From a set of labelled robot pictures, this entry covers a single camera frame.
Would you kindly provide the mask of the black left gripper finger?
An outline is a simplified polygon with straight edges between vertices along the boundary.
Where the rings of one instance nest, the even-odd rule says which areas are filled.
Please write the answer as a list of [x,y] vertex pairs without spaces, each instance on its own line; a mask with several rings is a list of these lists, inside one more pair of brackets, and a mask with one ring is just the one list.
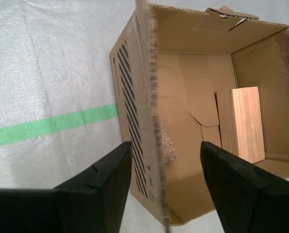
[[123,142],[52,189],[0,189],[0,233],[117,233],[131,181]]
[[289,181],[207,141],[200,158],[226,233],[289,233]]

